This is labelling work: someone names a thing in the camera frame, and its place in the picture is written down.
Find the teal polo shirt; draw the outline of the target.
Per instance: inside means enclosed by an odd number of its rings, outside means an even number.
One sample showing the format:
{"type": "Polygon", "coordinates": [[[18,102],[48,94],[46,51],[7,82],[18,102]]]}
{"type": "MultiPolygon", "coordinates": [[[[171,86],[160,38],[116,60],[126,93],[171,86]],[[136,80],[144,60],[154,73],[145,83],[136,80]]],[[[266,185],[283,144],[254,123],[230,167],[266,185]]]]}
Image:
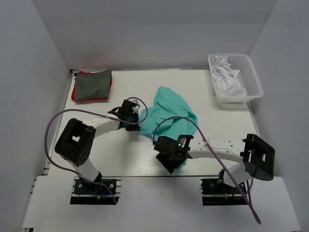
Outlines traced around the teal polo shirt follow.
{"type": "Polygon", "coordinates": [[[159,87],[153,106],[140,113],[145,119],[140,123],[139,134],[152,139],[153,144],[159,136],[177,140],[179,135],[194,135],[198,123],[197,116],[184,98],[168,87],[159,87]]]}

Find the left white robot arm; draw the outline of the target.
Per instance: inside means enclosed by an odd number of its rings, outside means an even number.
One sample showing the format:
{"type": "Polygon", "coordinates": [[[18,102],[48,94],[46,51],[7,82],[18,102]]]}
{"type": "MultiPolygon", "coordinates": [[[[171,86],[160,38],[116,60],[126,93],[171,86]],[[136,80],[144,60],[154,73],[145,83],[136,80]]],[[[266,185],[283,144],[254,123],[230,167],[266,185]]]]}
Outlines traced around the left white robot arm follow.
{"type": "Polygon", "coordinates": [[[72,118],[65,126],[56,143],[55,152],[66,160],[79,176],[87,179],[85,187],[90,192],[96,193],[102,187],[101,174],[89,158],[94,139],[120,129],[139,131],[139,107],[137,100],[124,100],[120,107],[113,108],[104,117],[86,121],[72,118]]]}

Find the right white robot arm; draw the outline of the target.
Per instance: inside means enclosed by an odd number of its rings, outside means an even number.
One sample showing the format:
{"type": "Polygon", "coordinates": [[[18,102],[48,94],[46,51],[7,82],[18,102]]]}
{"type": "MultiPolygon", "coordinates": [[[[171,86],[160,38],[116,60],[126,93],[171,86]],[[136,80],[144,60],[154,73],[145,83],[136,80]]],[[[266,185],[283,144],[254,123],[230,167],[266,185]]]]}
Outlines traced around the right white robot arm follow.
{"type": "Polygon", "coordinates": [[[275,149],[255,134],[243,140],[204,142],[192,135],[180,135],[177,140],[159,136],[154,141],[156,159],[174,173],[188,159],[210,158],[233,161],[236,165],[219,172],[218,188],[230,192],[237,184],[249,179],[271,181],[274,178],[275,149]]]}

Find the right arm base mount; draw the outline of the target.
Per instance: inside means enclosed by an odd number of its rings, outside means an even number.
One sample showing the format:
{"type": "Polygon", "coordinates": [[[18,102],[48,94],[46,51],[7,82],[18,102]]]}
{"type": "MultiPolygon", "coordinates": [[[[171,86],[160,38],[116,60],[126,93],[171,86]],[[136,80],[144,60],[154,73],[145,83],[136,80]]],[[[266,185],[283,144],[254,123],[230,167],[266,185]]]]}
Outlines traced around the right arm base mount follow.
{"type": "Polygon", "coordinates": [[[247,205],[237,187],[224,183],[224,173],[219,172],[218,178],[202,178],[200,180],[203,206],[234,206],[247,205]]]}

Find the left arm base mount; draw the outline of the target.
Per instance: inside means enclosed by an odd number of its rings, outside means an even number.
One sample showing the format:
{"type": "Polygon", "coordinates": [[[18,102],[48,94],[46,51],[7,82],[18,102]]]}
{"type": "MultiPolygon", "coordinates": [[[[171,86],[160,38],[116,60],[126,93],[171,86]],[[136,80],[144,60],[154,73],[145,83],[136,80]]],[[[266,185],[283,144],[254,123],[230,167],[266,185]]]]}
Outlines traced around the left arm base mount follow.
{"type": "Polygon", "coordinates": [[[114,195],[113,196],[104,186],[92,185],[86,183],[78,177],[74,178],[72,192],[70,197],[71,205],[116,205],[121,193],[121,178],[102,178],[101,182],[105,184],[114,195]]]}

